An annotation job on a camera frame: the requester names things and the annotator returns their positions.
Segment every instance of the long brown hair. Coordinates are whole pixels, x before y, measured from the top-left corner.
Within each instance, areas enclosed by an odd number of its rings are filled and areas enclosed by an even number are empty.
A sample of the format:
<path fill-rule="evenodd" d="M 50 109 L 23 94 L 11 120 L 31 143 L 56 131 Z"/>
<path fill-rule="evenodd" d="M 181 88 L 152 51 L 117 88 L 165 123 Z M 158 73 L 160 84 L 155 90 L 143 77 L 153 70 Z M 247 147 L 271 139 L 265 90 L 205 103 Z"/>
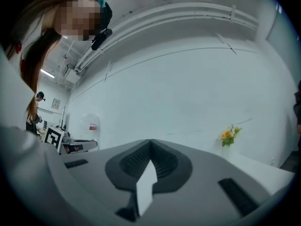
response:
<path fill-rule="evenodd" d="M 10 31 L 6 31 L 6 35 L 1 38 L 1 44 L 10 59 L 15 51 L 16 44 L 22 42 L 31 24 L 35 19 L 47 13 L 55 6 L 70 0 L 27 0 L 24 8 L 19 14 L 13 16 L 13 26 Z M 35 41 L 29 48 L 25 58 L 24 69 L 22 71 L 22 79 L 34 91 L 37 92 L 40 70 L 43 66 L 44 59 L 48 50 L 54 43 L 58 43 L 61 35 L 53 28 L 46 29 L 40 38 Z M 34 98 L 28 106 L 28 113 L 35 114 Z"/>

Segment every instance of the white conduit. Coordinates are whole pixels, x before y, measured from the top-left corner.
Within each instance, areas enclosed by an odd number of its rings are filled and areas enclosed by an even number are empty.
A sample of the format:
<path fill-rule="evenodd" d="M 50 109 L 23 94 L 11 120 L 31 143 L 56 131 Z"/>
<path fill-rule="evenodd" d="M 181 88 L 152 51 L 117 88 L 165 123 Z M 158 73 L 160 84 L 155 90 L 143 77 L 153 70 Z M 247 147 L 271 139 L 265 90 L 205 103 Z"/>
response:
<path fill-rule="evenodd" d="M 122 32 L 118 33 L 116 36 L 114 36 L 108 42 L 105 42 L 97 51 L 93 51 L 91 48 L 89 48 L 86 51 L 86 53 L 82 56 L 82 58 L 77 62 L 75 68 L 77 68 L 78 71 L 81 72 L 100 53 L 103 53 L 104 51 L 111 48 L 118 42 L 128 38 L 129 36 L 132 36 L 135 33 L 138 33 L 145 29 L 157 26 L 159 24 L 165 24 L 165 23 L 169 23 L 169 22 L 173 22 L 173 21 L 186 20 L 186 19 L 210 18 L 210 19 L 218 19 L 218 20 L 224 20 L 224 21 L 229 21 L 229 22 L 232 20 L 234 23 L 246 26 L 253 30 L 255 30 L 257 28 L 257 25 L 255 23 L 258 23 L 258 20 L 244 12 L 235 10 L 235 14 L 244 16 L 245 18 L 253 21 L 254 23 L 248 22 L 241 18 L 236 18 L 236 17 L 233 18 L 233 15 L 231 16 L 231 11 L 233 8 L 230 8 L 227 6 L 212 4 L 212 3 L 187 2 L 187 3 L 175 3 L 175 4 L 164 5 L 164 6 L 152 8 L 143 13 L 137 14 L 120 24 L 113 26 L 112 27 L 113 34 L 116 33 L 116 31 L 122 29 L 122 27 L 126 26 L 127 24 L 129 24 L 135 20 L 138 20 L 140 18 L 149 16 L 149 15 L 161 12 L 161 11 L 167 11 L 169 9 L 177 9 L 177 8 L 194 8 L 194 9 L 195 8 L 213 8 L 213 9 L 226 11 L 229 13 L 225 14 L 225 13 L 214 12 L 214 11 L 194 10 L 194 11 L 184 11 L 184 12 L 173 12 L 173 13 L 169 13 L 169 14 L 165 14 L 165 15 L 156 16 L 155 18 L 147 19 L 141 23 L 131 26 L 130 28 L 125 29 Z"/>

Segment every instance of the white paper tag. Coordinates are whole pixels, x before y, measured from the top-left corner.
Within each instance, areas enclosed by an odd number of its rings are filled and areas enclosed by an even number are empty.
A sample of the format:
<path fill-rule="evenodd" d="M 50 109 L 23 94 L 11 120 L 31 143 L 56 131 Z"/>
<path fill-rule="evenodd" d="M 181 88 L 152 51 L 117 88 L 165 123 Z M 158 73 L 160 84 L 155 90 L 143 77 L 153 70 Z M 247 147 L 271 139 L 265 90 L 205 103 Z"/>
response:
<path fill-rule="evenodd" d="M 142 216 L 152 203 L 152 186 L 158 181 L 154 164 L 150 160 L 136 184 L 139 215 Z"/>

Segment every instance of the gray floor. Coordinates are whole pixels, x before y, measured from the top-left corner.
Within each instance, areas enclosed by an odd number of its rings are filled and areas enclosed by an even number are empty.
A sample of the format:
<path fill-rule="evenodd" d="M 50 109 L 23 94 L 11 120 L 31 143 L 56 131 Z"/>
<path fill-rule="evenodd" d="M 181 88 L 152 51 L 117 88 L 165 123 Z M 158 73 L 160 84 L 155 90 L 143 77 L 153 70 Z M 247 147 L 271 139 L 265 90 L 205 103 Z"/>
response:
<path fill-rule="evenodd" d="M 282 164 L 280 169 L 290 171 L 290 172 L 298 172 L 300 164 L 300 156 L 299 152 L 292 152 L 287 160 Z"/>

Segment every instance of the woman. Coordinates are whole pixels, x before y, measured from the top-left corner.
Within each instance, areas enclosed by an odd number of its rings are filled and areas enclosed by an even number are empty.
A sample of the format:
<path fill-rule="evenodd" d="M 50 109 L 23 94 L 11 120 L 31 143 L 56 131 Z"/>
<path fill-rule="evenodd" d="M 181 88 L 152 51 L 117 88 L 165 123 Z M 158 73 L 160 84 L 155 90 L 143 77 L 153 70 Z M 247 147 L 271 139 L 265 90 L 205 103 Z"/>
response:
<path fill-rule="evenodd" d="M 26 0 L 13 24 L 1 35 L 1 44 L 13 68 L 36 93 L 40 70 L 47 53 L 61 36 L 87 40 L 105 29 L 112 11 L 104 0 Z M 35 113 L 34 98 L 28 113 Z"/>

